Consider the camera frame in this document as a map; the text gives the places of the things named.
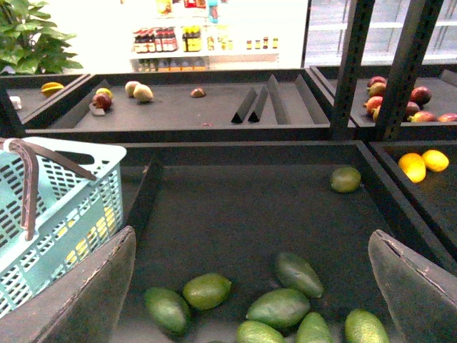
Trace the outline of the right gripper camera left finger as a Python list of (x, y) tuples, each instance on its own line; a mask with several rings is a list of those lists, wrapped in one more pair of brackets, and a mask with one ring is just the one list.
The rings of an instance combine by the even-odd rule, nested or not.
[(2, 342), (109, 342), (134, 270), (125, 227), (68, 274), (1, 319)]

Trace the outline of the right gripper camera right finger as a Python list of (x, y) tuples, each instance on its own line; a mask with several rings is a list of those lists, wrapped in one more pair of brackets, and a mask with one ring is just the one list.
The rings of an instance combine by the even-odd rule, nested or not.
[(404, 342), (456, 341), (456, 276), (381, 230), (370, 236), (368, 255)]

